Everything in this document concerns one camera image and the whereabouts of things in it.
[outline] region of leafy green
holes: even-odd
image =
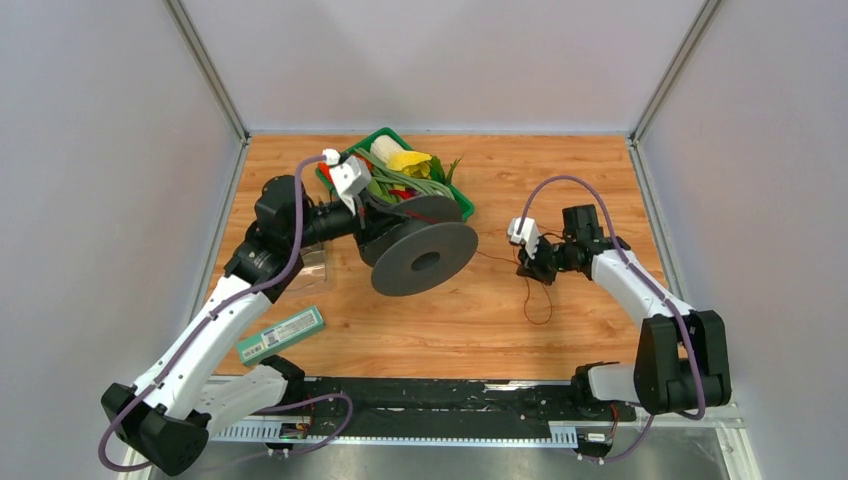
[[[457,158],[456,160],[453,161],[453,163],[451,163],[451,166],[448,169],[448,174],[445,177],[445,185],[451,184],[451,181],[453,180],[453,171],[456,169],[457,166],[459,166],[459,161],[462,160],[462,157]]]
[[[439,183],[445,183],[445,169],[442,168],[442,161],[435,155],[430,159],[430,178]]]

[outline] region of black base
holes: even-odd
[[[307,395],[344,392],[354,410],[345,436],[436,438],[550,438],[548,422],[612,422],[609,404],[585,405],[570,384],[509,390],[509,381],[325,377],[304,383]],[[620,422],[636,419],[615,402]],[[344,402],[315,405],[311,435],[329,435],[347,413]]]

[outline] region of gray floor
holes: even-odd
[[[621,428],[616,449],[627,448],[635,437]],[[262,446],[211,443],[182,479],[293,478],[297,480],[500,480],[500,479],[631,479],[728,478],[715,432],[708,428],[655,428],[627,460],[595,466],[563,451],[538,448],[474,448],[412,446],[328,446],[289,460],[260,458],[228,469],[200,473]],[[159,472],[152,478],[167,478]]]

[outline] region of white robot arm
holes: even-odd
[[[612,295],[640,329],[635,364],[601,362],[577,369],[572,381],[583,388],[586,402],[630,402],[652,414],[697,408],[699,396],[705,407],[729,402],[721,317],[697,311],[675,297],[642,267],[622,239],[616,238],[616,245],[604,237],[594,205],[563,209],[563,222],[563,241],[552,244],[540,235],[532,218],[525,218],[520,230],[522,219],[512,220],[507,238],[521,247],[518,275],[550,285],[557,272],[580,271]],[[689,355],[695,362],[679,358],[679,343],[691,344]]]

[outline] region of red wire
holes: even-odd
[[[496,257],[494,255],[489,255],[488,253],[483,253],[480,250],[477,250],[477,253],[479,253],[480,255],[483,255],[484,257],[491,258],[493,260],[503,260],[504,262],[509,262],[509,263],[512,263],[513,265],[520,265],[520,263],[518,262],[517,259],[516,260],[510,260],[508,258]],[[548,318],[546,318],[544,322],[534,322],[533,320],[530,320],[530,315],[527,314],[527,302],[530,301],[530,281],[527,279],[527,277],[522,277],[522,278],[524,278],[524,285],[527,287],[527,296],[524,297],[524,319],[527,320],[528,322],[532,323],[533,325],[537,325],[537,326],[545,325],[546,323],[550,322],[551,318],[553,318],[553,316],[554,316],[554,303],[553,303],[553,300],[551,300],[551,295],[548,293],[548,289],[545,288],[545,285],[542,284],[542,291],[544,291],[545,296],[548,297],[548,306],[549,306]]]

